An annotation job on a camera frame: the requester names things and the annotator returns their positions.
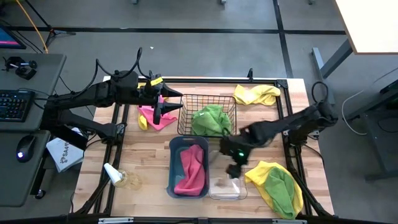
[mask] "wooden tabletop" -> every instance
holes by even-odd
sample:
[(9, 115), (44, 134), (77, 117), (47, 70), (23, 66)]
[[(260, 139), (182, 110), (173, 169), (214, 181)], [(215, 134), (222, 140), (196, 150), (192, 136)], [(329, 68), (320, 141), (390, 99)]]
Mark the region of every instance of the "wooden tabletop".
[(397, 0), (335, 0), (355, 54), (398, 54)]
[[(288, 79), (293, 111), (298, 112), (308, 106), (308, 98), (302, 79)], [(168, 83), (168, 86), (184, 94), (232, 96), (236, 84), (197, 84)], [(246, 88), (254, 85), (243, 85)], [(98, 108), (94, 120), (100, 123), (111, 122), (113, 107)], [(171, 112), (178, 117), (178, 110)], [(130, 106), (128, 126), (123, 143), (120, 169), (134, 173), (142, 179), (138, 190), (116, 188), (112, 216), (131, 217), (220, 217), (220, 218), (275, 218), (278, 217), (263, 201), (252, 183), (247, 184), (248, 195), (243, 200), (214, 200), (210, 196), (201, 199), (177, 199), (166, 192), (169, 178), (169, 142), (177, 134), (177, 121), (157, 132), (152, 128), (142, 131), (137, 123), (136, 106)], [(260, 120), (278, 119), (277, 108), (264, 105), (238, 105), (238, 128)], [(319, 150), (318, 143), (309, 139), (308, 145)], [(98, 185), (105, 145), (96, 143), (85, 152), (73, 203), (75, 210), (80, 208)], [(308, 188), (323, 205), (333, 213), (328, 184), (321, 158), (303, 147), (302, 159)], [(278, 162), (285, 166), (285, 157), (280, 134), (266, 148), (253, 150), (246, 171), (259, 161)], [(225, 164), (213, 164), (224, 172)], [(104, 191), (102, 209), (106, 204), (108, 188)]]

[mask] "gray floor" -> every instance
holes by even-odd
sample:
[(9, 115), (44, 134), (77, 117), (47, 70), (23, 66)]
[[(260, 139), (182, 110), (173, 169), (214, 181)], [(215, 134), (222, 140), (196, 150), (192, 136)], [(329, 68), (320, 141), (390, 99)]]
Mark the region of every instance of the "gray floor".
[[(32, 0), (32, 3), (54, 26), (276, 29), (271, 0), (228, 0), (225, 7), (217, 5), (216, 0), (142, 0), (138, 6), (128, 0)], [(317, 0), (313, 6), (309, 6), (307, 0), (279, 0), (279, 6), (285, 29), (343, 29), (332, 0)], [(8, 7), (4, 19), (15, 25), (29, 25), (15, 6)], [(36, 33), (23, 33), (40, 45)], [(287, 35), (293, 75), (304, 78), (308, 93), (312, 83), (318, 80), (311, 48), (319, 47), (323, 58), (328, 59), (345, 38), (343, 35)], [(62, 77), (70, 88), (79, 90), (91, 79), (95, 58), (108, 70), (128, 69), (139, 46), (144, 48), (142, 68), (165, 76), (243, 77), (250, 67), (256, 77), (286, 76), (279, 37), (275, 34), (78, 33), (56, 39), (50, 52), (67, 55)], [(396, 66), (398, 56), (350, 55), (329, 78), (339, 114), (345, 98)], [(350, 101), (346, 105), (347, 113), (377, 97), (378, 90), (397, 77), (396, 73), (392, 74)], [(67, 92), (61, 83), (57, 91)], [(87, 118), (91, 116), (84, 108), (75, 112)], [(363, 130), (359, 122), (353, 126)], [(337, 215), (397, 222), (398, 179), (364, 181), (366, 174), (379, 171), (367, 137), (355, 135), (339, 121), (322, 133), (320, 147)], [(77, 177), (74, 170), (64, 174), (49, 172), (44, 183), (48, 190), (45, 198), (30, 198), (22, 208), (0, 208), (0, 218), (67, 213)]]

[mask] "monitor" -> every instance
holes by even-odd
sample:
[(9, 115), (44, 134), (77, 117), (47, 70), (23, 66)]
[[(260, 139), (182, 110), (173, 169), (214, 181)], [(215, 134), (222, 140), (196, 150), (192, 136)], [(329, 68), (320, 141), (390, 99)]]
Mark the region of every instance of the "monitor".
[(0, 25), (0, 48), (26, 49), (26, 46), (11, 31)]

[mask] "computer mouse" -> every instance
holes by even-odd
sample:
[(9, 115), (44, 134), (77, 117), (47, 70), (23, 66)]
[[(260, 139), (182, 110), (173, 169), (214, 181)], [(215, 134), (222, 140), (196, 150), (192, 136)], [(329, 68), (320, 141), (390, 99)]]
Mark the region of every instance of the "computer mouse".
[(33, 150), (36, 142), (36, 137), (27, 135), (19, 140), (17, 146), (17, 160), (18, 162), (27, 162), (33, 156)]

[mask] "keyboard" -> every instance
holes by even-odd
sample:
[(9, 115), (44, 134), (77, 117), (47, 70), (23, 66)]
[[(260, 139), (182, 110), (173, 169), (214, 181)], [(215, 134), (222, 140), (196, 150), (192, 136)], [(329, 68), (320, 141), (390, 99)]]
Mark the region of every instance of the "keyboard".
[(35, 92), (0, 90), (0, 122), (24, 122)]

